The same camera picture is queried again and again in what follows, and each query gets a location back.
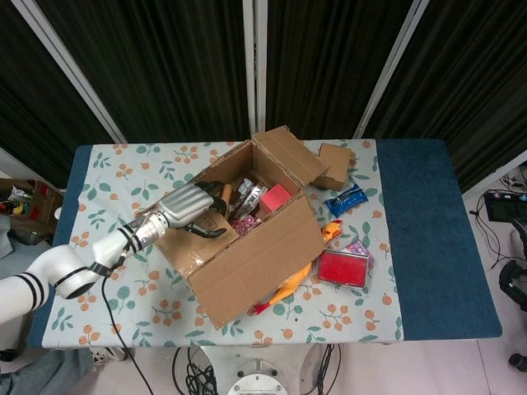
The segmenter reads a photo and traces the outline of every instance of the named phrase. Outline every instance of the blue snack package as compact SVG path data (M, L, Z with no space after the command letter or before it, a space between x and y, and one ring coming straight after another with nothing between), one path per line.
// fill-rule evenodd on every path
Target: blue snack package
M347 191L342 192L337 197L324 201L324 203L326 203L326 206L331 213L338 218L346 210L367 201L368 197L364 194L362 189L359 188L357 184L354 184Z

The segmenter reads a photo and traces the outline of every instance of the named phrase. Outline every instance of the red container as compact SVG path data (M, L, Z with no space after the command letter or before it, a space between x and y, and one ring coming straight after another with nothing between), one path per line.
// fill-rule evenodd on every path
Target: red container
M325 250L318 258L318 278L341 286L366 284L368 257L356 253Z

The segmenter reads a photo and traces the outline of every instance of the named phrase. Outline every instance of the floral tablecloth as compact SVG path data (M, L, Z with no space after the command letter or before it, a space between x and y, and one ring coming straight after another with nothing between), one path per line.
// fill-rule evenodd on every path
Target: floral tablecloth
M305 145L317 153L322 141ZM375 140L329 140L353 151L348 185L355 180L369 201L341 216L343 235L331 249L361 240L375 259L363 289L320 282L316 267L294 295L258 316L244 314L216 330L185 281L149 246L107 282L118 329L129 346L267 345L305 342L396 342L403 323L392 268ZM86 264L91 244L131 221L234 142L93 146L70 245ZM334 191L307 187L320 225L334 219L324 205ZM43 346L119 346L100 293L100 283L75 300L54 299Z

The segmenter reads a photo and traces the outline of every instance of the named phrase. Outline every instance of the metal base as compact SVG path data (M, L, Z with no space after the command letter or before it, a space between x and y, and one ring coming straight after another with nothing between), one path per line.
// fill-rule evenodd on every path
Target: metal base
M311 344L267 347L202 346L218 394L299 395L300 371Z

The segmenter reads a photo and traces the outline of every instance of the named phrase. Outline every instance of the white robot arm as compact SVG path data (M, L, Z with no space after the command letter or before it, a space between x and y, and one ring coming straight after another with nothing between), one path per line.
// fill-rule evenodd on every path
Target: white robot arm
M95 261L89 267L69 245L41 254L25 272L0 281L0 324L42 306L49 296L48 284L64 299L84 294L128 255L163 237L166 228L184 228L208 238L221 235L225 229L205 230L192 222L209 208L225 213L226 204L209 194L218 185L185 184L166 195L152 211L94 243Z

